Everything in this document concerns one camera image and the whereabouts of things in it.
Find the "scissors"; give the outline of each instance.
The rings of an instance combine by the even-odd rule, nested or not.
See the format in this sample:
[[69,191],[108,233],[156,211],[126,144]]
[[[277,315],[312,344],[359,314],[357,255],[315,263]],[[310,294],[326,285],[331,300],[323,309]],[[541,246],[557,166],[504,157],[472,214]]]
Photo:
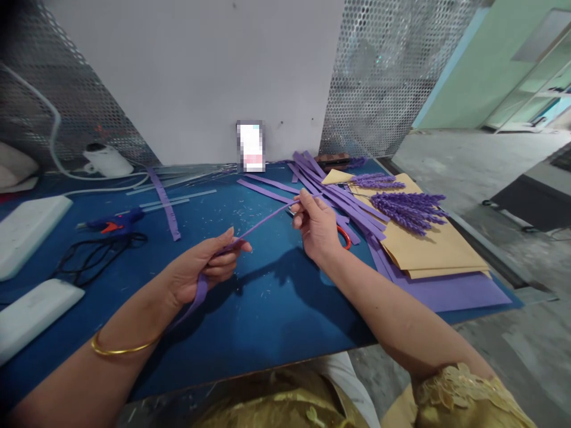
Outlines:
[[[290,216],[294,216],[295,214],[293,213],[293,211],[291,211],[291,208],[288,208],[286,210],[288,212],[288,214]],[[345,246],[343,248],[345,248],[346,250],[351,248],[351,238],[349,238],[349,235],[347,235],[347,232],[344,231],[341,226],[337,225],[337,231],[341,234],[341,236],[343,237],[343,239],[345,239]]]

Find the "blue table surface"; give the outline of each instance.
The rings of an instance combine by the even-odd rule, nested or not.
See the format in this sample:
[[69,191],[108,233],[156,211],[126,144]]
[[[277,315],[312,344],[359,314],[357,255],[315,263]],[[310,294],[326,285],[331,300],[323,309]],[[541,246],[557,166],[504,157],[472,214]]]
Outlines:
[[[352,172],[382,171],[370,160]],[[264,177],[291,184],[283,164],[269,165]],[[139,288],[172,259],[234,225],[236,235],[248,230],[281,202],[236,184],[238,175],[168,189],[170,197],[216,189],[215,194],[174,207],[182,239],[173,242],[163,210],[148,214],[135,230],[149,242],[127,250],[86,288],[73,308],[0,368],[0,402],[11,408],[47,377],[113,315]],[[279,189],[255,182],[275,193]],[[25,199],[63,193],[84,184],[44,177]],[[74,204],[51,235],[13,279],[0,284],[0,301],[14,301],[44,281],[72,244],[96,236],[75,225],[158,200],[155,191],[133,196],[125,192],[72,196]],[[23,199],[0,205],[4,218]],[[133,388],[131,399],[161,394],[296,361],[333,354],[375,342],[356,310],[304,254],[291,217],[280,213],[249,235],[253,253],[239,260],[236,277],[219,284],[197,312],[158,345]],[[364,243],[351,252],[374,267]],[[448,323],[522,307],[496,280],[513,303],[440,313]]]

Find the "paper lavender flower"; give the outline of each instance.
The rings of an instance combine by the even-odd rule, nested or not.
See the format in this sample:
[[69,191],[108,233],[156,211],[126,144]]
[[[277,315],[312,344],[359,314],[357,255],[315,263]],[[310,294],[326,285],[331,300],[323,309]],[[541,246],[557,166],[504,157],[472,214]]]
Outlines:
[[366,164],[368,160],[369,159],[366,156],[362,156],[361,158],[350,158],[347,168],[359,168]]
[[361,174],[355,175],[351,182],[365,188],[404,188],[405,184],[396,179],[394,175]]
[[444,195],[426,193],[377,193],[371,197],[371,203],[403,228],[425,236],[431,223],[446,223],[442,217],[448,214],[437,208],[444,199]]

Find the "black cable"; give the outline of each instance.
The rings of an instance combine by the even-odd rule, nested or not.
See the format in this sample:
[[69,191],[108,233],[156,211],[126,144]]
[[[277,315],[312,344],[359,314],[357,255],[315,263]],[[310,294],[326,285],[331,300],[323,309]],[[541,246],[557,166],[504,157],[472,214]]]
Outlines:
[[[56,277],[61,273],[67,273],[74,275],[73,281],[71,283],[76,287],[85,287],[95,281],[99,275],[101,275],[105,269],[109,267],[111,263],[113,263],[117,257],[119,257],[126,249],[128,248],[138,248],[144,245],[148,241],[148,237],[145,234],[138,233],[138,232],[131,232],[121,236],[110,236],[108,238],[98,239],[98,240],[87,240],[81,241],[78,243],[73,244],[70,248],[68,248],[67,252],[61,258],[58,263],[58,267],[56,267],[53,274],[50,278]],[[65,264],[68,263],[77,253],[78,249],[84,246],[91,246],[95,245],[95,249],[89,253],[87,258],[84,260],[82,266],[79,269],[66,269]],[[98,257],[95,261],[92,259],[102,251],[100,257]],[[80,281],[82,273],[93,269],[98,264],[102,263],[109,253],[115,252],[105,263],[103,266],[97,271],[96,274],[91,276],[89,279],[84,280],[83,282]]]

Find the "gold bangle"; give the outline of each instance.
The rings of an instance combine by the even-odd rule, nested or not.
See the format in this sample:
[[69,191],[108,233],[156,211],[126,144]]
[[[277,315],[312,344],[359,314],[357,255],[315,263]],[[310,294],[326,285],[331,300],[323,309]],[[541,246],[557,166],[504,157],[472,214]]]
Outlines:
[[144,350],[145,348],[148,348],[149,346],[151,346],[152,344],[154,344],[156,341],[158,341],[161,338],[161,336],[158,336],[153,341],[151,341],[145,345],[141,345],[139,347],[136,347],[136,348],[130,348],[130,349],[118,350],[118,351],[106,351],[106,350],[101,349],[101,347],[99,346],[99,343],[97,342],[97,340],[99,339],[99,333],[100,332],[101,332],[101,330],[97,331],[97,333],[95,333],[95,336],[93,336],[93,339],[91,340],[91,348],[95,351],[95,353],[97,353],[99,355],[107,355],[107,356],[129,354],[129,353],[141,351],[141,350]]

